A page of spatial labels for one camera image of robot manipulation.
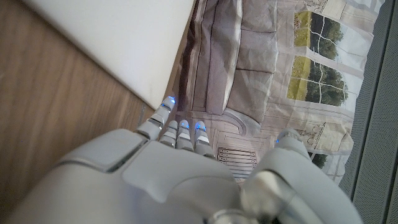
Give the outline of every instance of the wooden floor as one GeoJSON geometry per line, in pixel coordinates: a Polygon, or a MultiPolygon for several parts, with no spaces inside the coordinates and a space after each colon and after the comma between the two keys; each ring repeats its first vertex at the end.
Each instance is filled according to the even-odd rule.
{"type": "Polygon", "coordinates": [[[68,151],[152,113],[23,3],[0,0],[0,222],[68,151]]]}

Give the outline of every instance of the grey fabric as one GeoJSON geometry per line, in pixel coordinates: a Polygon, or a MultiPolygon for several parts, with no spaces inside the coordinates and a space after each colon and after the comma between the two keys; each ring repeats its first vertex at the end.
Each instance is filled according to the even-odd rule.
{"type": "Polygon", "coordinates": [[[206,111],[222,114],[232,87],[241,31],[241,1],[218,1],[211,31],[206,111]]]}
{"type": "Polygon", "coordinates": [[[261,123],[266,111],[271,81],[271,73],[236,70],[227,107],[261,123]]]}
{"type": "Polygon", "coordinates": [[[276,0],[244,0],[242,30],[276,32],[276,0]]]}
{"type": "Polygon", "coordinates": [[[385,222],[389,213],[398,212],[394,208],[397,204],[391,201],[398,162],[397,48],[398,7],[395,6],[353,198],[366,223],[385,222]]]}
{"type": "Polygon", "coordinates": [[[390,26],[389,21],[392,9],[394,8],[393,5],[394,0],[386,0],[374,24],[373,43],[369,49],[368,60],[366,61],[361,91],[356,100],[355,119],[351,132],[351,137],[354,141],[353,151],[347,160],[346,172],[339,184],[340,188],[351,199],[354,197],[356,178],[359,172],[362,150],[365,145],[373,99],[379,81],[379,72],[386,47],[390,26]]]}
{"type": "Polygon", "coordinates": [[[242,30],[236,68],[274,73],[277,54],[276,32],[242,30]]]}
{"type": "Polygon", "coordinates": [[[199,40],[201,40],[200,53],[198,58],[197,75],[195,82],[195,97],[193,106],[196,108],[206,107],[207,86],[210,71],[210,41],[211,28],[213,27],[217,0],[208,0],[206,2],[206,9],[203,15],[203,21],[198,29],[199,40]]]}
{"type": "Polygon", "coordinates": [[[374,35],[356,104],[355,144],[340,187],[365,223],[397,223],[398,8],[394,0],[381,7],[374,35]]]}

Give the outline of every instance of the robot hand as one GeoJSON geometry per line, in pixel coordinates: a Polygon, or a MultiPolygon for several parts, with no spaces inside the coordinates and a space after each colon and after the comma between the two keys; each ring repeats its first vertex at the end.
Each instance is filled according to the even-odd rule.
{"type": "Polygon", "coordinates": [[[106,133],[68,153],[8,223],[361,223],[293,129],[239,189],[215,160],[206,127],[171,121],[166,98],[133,133],[106,133]]]}
{"type": "Polygon", "coordinates": [[[135,132],[111,131],[65,155],[8,223],[250,223],[203,122],[190,131],[171,121],[159,137],[174,104],[168,97],[135,132]]]}

